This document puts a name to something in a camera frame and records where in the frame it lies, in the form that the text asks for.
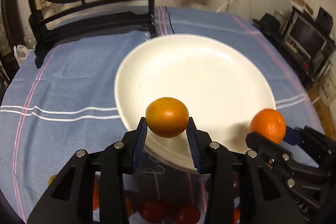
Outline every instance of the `monitor screen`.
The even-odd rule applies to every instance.
[[[300,44],[312,59],[321,50],[325,40],[304,20],[297,18],[290,36]]]

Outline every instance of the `white plastic bag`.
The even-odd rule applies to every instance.
[[[17,45],[17,47],[14,46],[14,57],[19,64],[19,67],[22,66],[24,60],[26,60],[31,51],[32,50],[23,45]]]

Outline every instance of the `black cable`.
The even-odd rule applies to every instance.
[[[168,10],[167,10],[167,6],[165,6],[165,7],[166,7],[166,11],[167,11],[167,13],[168,13],[168,15],[169,15],[170,28],[171,28],[171,30],[173,31],[173,34],[175,34],[174,29],[173,29],[173,26],[171,25],[171,21],[170,21],[170,13],[169,13]]]

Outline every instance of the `pink stripe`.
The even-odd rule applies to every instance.
[[[161,35],[163,35],[162,27],[161,27],[161,15],[160,15],[160,9],[159,9],[159,7],[157,7],[157,12],[159,14],[158,20],[159,20],[159,26],[160,26]]]
[[[191,174],[187,173],[187,177],[188,177],[189,188],[190,188],[191,203],[195,204],[195,195],[194,195],[193,182],[191,180]]]
[[[202,192],[202,201],[203,201],[203,209],[204,209],[204,215],[207,212],[207,198],[205,196],[205,186],[204,186],[204,180],[203,180],[203,176],[199,175],[199,182],[201,183],[201,192]]]
[[[168,35],[167,27],[166,27],[166,22],[165,22],[165,12],[164,12],[164,10],[162,9],[162,6],[160,6],[160,9],[161,9],[161,11],[162,11],[163,26],[165,27],[166,35]]]
[[[231,15],[233,19],[245,30],[245,31],[252,31],[250,30],[238,17],[235,15]],[[286,78],[289,80],[289,82],[292,84],[292,86],[295,88],[295,90],[301,94],[302,92],[305,92],[302,85],[296,81],[294,78],[291,77],[290,71],[287,69],[285,64],[272,52],[272,50],[269,48],[269,46],[256,34],[252,34],[252,36],[261,44],[261,46],[265,49],[265,51],[268,53],[268,55],[274,60],[274,62],[278,65],[278,67],[281,68],[281,70],[285,73]],[[314,117],[314,113],[312,111],[311,106],[307,101],[303,101],[305,108],[307,109],[307,112],[309,114],[310,122],[312,124],[312,127],[315,129],[318,129],[317,122]]]
[[[14,170],[13,170],[13,179],[14,179],[14,191],[16,192],[16,203],[19,203],[20,207],[18,206],[18,209],[19,211],[21,210],[21,214],[22,214],[22,219],[23,221],[26,221],[25,220],[25,217],[24,217],[24,213],[23,213],[23,210],[22,210],[22,205],[21,205],[21,201],[20,201],[20,195],[19,195],[19,191],[18,191],[18,186],[17,186],[17,181],[16,181],[16,160],[17,160],[17,151],[18,151],[18,144],[19,144],[19,141],[20,141],[20,135],[21,135],[21,130],[22,130],[22,126],[23,126],[23,122],[25,120],[25,117],[26,117],[26,113],[27,113],[27,110],[28,110],[28,106],[31,102],[31,99],[33,97],[33,94],[36,90],[36,87],[37,87],[37,84],[38,82],[41,80],[41,77],[42,77],[42,74],[43,72],[45,71],[45,69],[47,68],[48,64],[50,63],[52,57],[54,56],[57,48],[59,47],[59,45],[57,47],[55,47],[53,53],[51,54],[49,60],[46,62],[46,64],[43,66],[43,68],[40,70],[40,72],[38,73],[38,75],[36,76],[37,79],[35,79],[32,87],[31,87],[31,90],[26,98],[26,102],[25,102],[25,105],[24,105],[24,108],[22,109],[22,112],[21,112],[21,115],[20,115],[20,119],[19,119],[19,125],[18,125],[18,130],[16,131],[16,142],[14,143],[14,155],[13,155],[13,167],[14,167]]]

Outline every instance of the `blue fabric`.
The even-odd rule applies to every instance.
[[[168,11],[175,33],[210,37],[248,57],[270,84],[288,126],[308,125],[323,131],[296,75],[252,25],[223,13]],[[164,8],[156,10],[156,19],[159,35],[172,33]],[[81,38],[53,48],[41,69],[36,69],[33,53],[24,62],[0,108],[0,188],[25,221],[46,190],[49,177],[57,174],[76,150],[92,153],[121,140],[126,129],[115,108],[115,74],[126,54],[147,39],[148,33],[142,31]],[[26,104],[28,110],[22,110]],[[283,145],[297,161],[316,166],[297,146]],[[124,176],[124,185],[135,208],[158,196],[171,206],[177,201],[195,202],[203,222],[207,178],[175,170],[144,153],[139,170],[134,176]],[[138,213],[130,222],[145,223]]]

